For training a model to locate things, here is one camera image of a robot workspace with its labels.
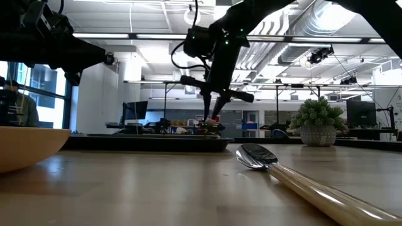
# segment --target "potted plant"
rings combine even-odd
[[[345,129],[340,107],[331,107],[324,97],[308,99],[292,115],[290,127],[300,128],[301,140],[308,146],[331,146],[335,142],[336,130]]]

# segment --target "succulent plant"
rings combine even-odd
[[[345,129],[345,122],[340,117],[344,111],[340,107],[331,107],[324,97],[318,100],[308,99],[292,115],[290,127],[301,126],[334,126],[336,129]]]

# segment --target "textured planter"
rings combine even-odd
[[[302,126],[301,141],[308,146],[329,147],[335,143],[337,131],[334,126]]]

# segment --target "person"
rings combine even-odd
[[[22,107],[19,113],[23,114],[18,116],[20,126],[38,127],[39,116],[36,102],[30,96],[18,92],[19,83],[15,80],[7,80],[4,89],[17,93],[16,107]]]

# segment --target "black tray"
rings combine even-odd
[[[233,139],[219,136],[73,134],[62,150],[216,153],[230,142]]]

